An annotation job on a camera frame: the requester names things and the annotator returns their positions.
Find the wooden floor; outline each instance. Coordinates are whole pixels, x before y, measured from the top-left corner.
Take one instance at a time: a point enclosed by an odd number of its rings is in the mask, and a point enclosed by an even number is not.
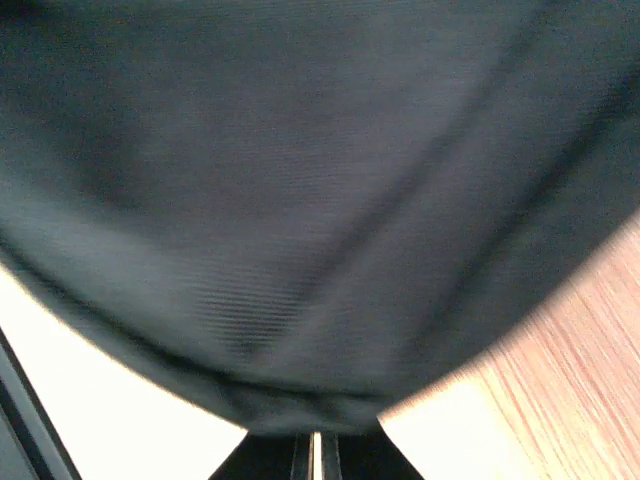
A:
[[[84,480],[205,480],[242,438],[93,349],[6,272],[0,305]],[[525,326],[383,424],[427,480],[640,479],[639,319],[640,215]]]

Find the dark fabric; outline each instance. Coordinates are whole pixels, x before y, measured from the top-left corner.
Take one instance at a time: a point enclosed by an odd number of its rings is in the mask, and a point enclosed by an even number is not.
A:
[[[4,7],[3,261],[258,433],[357,432],[640,205],[640,3]]]

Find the wood grain surface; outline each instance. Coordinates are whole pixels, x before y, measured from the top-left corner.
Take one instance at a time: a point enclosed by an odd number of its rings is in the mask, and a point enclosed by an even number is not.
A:
[[[84,480],[205,480],[243,437],[97,351],[5,271],[0,305]],[[508,339],[383,424],[427,480],[640,479],[639,318],[640,215]]]

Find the black cloth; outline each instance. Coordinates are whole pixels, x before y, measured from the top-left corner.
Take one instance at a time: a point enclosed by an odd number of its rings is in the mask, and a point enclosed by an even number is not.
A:
[[[635,0],[9,3],[3,262],[256,433],[362,431],[640,205]]]

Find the black frame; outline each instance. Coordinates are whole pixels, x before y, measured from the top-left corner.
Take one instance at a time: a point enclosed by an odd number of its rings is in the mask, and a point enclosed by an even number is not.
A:
[[[0,465],[3,480],[81,480],[2,329]]]

